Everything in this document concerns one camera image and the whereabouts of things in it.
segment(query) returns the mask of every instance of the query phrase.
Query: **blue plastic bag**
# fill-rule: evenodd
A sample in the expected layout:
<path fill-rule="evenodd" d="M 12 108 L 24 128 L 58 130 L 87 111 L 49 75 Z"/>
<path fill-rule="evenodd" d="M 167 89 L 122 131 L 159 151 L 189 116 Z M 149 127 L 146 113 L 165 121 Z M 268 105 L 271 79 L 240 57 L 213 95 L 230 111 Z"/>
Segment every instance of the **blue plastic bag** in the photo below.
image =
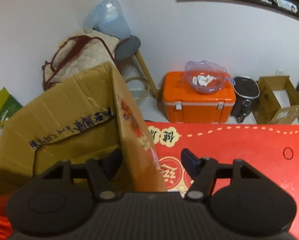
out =
<path fill-rule="evenodd" d="M 86 32 L 94 28 L 121 41 L 131 35 L 131 29 L 125 21 L 121 5 L 117 0 L 103 0 L 96 5 L 86 17 L 83 28 Z"/>

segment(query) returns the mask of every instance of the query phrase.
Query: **white wall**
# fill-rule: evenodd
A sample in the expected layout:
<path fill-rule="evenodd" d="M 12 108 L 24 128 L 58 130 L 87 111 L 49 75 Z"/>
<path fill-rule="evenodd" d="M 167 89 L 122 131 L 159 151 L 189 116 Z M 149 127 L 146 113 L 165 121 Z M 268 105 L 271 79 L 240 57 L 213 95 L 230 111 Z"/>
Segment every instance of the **white wall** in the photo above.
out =
<path fill-rule="evenodd" d="M 100 1 L 71 0 L 80 24 Z M 299 21 L 295 19 L 226 2 L 119 1 L 159 86 L 166 72 L 203 59 L 227 68 L 232 76 L 257 79 L 282 69 L 295 86 L 299 81 Z"/>
<path fill-rule="evenodd" d="M 42 93 L 41 66 L 77 29 L 67 0 L 0 0 L 0 89 L 22 105 Z"/>

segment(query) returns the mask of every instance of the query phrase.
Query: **circular logo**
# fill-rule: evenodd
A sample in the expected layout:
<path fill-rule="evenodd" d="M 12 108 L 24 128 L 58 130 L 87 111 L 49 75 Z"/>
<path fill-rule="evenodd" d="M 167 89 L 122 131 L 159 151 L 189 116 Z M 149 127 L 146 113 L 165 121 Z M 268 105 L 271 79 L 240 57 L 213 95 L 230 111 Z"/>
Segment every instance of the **circular logo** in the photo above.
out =
<path fill-rule="evenodd" d="M 182 178 L 181 162 L 177 158 L 168 156 L 160 159 L 160 166 L 167 189 L 176 187 Z"/>
<path fill-rule="evenodd" d="M 187 171 L 184 171 L 184 183 L 185 186 L 190 188 L 190 186 L 192 186 L 194 180 L 189 176 L 189 174 L 187 173 Z"/>

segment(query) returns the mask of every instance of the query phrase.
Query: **cardboard box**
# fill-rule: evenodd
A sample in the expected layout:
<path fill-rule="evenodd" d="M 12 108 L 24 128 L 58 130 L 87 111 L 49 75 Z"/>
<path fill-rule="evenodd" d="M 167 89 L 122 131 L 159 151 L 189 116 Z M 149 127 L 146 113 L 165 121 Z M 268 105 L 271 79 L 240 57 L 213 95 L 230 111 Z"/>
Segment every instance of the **cardboard box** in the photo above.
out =
<path fill-rule="evenodd" d="M 117 68 L 105 62 L 47 90 L 6 122 L 0 194 L 60 160 L 84 163 L 117 147 L 123 164 L 113 179 L 116 191 L 166 190 L 142 114 Z"/>
<path fill-rule="evenodd" d="M 289 76 L 260 77 L 260 96 L 253 108 L 257 124 L 291 124 L 299 116 L 299 94 Z"/>

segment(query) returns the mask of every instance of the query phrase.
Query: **cooler latch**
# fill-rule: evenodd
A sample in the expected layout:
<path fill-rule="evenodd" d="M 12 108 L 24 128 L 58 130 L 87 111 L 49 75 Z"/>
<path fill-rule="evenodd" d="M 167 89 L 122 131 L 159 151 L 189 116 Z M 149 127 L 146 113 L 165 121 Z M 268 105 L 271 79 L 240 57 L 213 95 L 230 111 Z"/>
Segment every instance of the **cooler latch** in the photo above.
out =
<path fill-rule="evenodd" d="M 182 102 L 176 101 L 175 103 L 176 103 L 176 105 L 175 105 L 176 110 L 182 110 Z"/>
<path fill-rule="evenodd" d="M 219 103 L 217 104 L 217 109 L 218 109 L 218 110 L 223 109 L 223 107 L 224 107 L 224 102 L 219 102 Z"/>

